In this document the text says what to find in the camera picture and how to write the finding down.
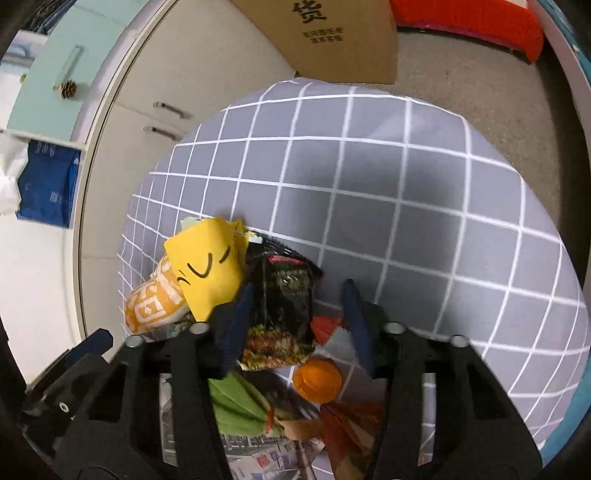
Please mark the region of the black snack packet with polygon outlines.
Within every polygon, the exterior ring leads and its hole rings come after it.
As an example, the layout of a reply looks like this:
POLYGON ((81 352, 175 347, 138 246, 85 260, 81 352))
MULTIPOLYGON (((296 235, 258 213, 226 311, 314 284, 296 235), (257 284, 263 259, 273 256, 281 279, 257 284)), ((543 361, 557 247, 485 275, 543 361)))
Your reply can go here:
POLYGON ((315 350, 312 291, 322 270, 296 250, 262 234, 249 236, 245 261, 253 306, 240 367, 262 371, 304 363, 315 350))

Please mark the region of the green leaf wrapper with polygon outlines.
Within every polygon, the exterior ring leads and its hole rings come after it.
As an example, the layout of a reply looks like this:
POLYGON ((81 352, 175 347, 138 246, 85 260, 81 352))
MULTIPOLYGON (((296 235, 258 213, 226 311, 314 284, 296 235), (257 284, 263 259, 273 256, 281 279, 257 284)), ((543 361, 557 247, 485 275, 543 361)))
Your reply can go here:
POLYGON ((274 408, 255 386, 230 371, 223 379, 208 380, 218 432, 243 437, 279 437, 283 426, 274 408))

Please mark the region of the yellow smiley paper wrapper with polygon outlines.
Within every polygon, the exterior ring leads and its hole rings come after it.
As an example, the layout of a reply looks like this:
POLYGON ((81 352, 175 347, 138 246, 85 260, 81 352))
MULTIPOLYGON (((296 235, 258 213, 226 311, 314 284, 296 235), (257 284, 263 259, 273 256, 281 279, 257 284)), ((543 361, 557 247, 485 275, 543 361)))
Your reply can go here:
POLYGON ((245 278, 249 234, 242 220, 186 217, 179 233, 164 242, 176 282, 197 322, 228 303, 245 278))

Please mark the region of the orange white snack bag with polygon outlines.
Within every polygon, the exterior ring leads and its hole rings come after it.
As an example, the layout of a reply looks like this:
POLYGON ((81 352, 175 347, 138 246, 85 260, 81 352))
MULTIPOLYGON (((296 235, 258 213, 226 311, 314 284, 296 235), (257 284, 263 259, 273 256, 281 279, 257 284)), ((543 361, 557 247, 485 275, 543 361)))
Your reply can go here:
POLYGON ((134 289, 124 303, 125 325, 143 334, 179 322, 189 312, 167 255, 149 279, 134 289))

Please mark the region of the red brown paper bag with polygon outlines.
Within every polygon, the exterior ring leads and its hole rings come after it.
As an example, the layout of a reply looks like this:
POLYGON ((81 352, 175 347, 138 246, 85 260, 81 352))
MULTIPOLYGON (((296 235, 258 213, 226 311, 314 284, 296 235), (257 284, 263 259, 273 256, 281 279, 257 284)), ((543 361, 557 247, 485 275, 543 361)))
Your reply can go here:
POLYGON ((322 440, 335 479, 363 479, 384 418, 383 401, 331 402, 322 404, 317 418, 280 420, 280 425, 291 440, 322 440))

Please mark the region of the orange bottle cap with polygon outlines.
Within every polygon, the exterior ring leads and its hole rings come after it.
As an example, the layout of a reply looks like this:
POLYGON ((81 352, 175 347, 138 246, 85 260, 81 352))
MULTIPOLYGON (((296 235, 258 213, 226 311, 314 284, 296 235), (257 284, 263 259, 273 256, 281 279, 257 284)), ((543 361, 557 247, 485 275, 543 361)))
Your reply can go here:
POLYGON ((311 358, 294 372, 294 390, 315 404, 326 404, 337 399, 342 389, 342 373, 331 359, 311 358))

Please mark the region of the grey checked tablecloth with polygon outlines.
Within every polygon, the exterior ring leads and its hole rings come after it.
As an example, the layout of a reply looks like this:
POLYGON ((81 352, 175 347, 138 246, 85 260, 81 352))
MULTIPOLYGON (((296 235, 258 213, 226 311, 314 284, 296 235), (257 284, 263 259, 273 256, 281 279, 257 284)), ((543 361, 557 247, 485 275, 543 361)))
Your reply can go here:
POLYGON ((236 100, 149 171, 124 214, 120 300, 184 219, 239 219, 425 336, 468 337, 513 401, 542 477, 585 475, 564 447, 590 406, 589 309, 558 230, 462 116, 366 87, 287 80, 236 100))

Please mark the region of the printed paper leaflet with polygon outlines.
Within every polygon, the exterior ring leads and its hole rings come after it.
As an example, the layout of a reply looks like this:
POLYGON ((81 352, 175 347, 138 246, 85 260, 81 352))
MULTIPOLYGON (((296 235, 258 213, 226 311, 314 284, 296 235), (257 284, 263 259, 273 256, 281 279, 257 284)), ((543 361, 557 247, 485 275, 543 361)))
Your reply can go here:
MULTIPOLYGON (((273 408, 277 421, 288 417, 273 408)), ((325 447, 321 440, 291 440, 284 433, 279 437, 219 436, 235 479, 313 479, 311 463, 325 447)))

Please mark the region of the blue gift bag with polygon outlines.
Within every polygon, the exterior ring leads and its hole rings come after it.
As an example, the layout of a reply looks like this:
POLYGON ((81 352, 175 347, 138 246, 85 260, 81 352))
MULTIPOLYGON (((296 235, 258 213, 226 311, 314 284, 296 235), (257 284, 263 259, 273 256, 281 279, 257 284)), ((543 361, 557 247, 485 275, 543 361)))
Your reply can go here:
POLYGON ((18 219, 70 227, 80 155, 79 150, 65 146, 28 143, 28 162, 18 179, 18 219))

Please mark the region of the white paper shopping bag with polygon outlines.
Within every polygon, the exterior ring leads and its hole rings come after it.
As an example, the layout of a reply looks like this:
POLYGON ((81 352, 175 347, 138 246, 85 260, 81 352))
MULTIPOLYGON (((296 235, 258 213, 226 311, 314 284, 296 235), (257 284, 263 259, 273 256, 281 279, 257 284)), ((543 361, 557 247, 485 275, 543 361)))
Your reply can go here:
POLYGON ((0 214, 18 211, 21 194, 18 180, 28 163, 28 143, 5 132, 0 137, 0 214))

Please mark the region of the large brown cardboard box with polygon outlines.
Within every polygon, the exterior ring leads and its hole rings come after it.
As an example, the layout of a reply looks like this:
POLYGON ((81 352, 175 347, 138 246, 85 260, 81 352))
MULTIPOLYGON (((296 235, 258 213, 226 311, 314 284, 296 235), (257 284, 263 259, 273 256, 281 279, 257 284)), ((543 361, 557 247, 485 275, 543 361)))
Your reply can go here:
POLYGON ((381 0, 246 0, 235 7, 302 77, 338 83, 393 84, 398 32, 381 0))

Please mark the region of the purple stair shelf cabinet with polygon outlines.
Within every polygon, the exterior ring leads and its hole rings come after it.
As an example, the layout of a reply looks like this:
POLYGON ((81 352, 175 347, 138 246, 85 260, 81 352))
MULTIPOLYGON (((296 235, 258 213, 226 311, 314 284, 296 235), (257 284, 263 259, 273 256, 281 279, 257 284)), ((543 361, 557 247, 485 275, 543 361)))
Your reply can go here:
POLYGON ((145 5, 144 1, 76 1, 25 74, 6 128, 70 141, 103 62, 145 5))

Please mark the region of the red covered low bench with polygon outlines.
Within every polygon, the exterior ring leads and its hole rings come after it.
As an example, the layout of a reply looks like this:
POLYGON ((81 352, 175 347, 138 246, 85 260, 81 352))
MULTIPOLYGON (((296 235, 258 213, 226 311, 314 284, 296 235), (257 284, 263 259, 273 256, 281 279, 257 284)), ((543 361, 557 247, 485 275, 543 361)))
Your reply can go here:
POLYGON ((539 59, 544 34, 525 1, 392 0, 399 27, 435 30, 476 38, 539 59))

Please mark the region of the teal bed mattress sheet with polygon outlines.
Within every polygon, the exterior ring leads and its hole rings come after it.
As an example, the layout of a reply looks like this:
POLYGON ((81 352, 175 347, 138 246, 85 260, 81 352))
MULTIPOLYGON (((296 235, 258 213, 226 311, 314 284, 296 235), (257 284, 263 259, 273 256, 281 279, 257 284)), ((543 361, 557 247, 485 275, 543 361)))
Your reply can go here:
POLYGON ((540 0, 540 5, 553 19, 577 55, 590 62, 590 0, 540 0))

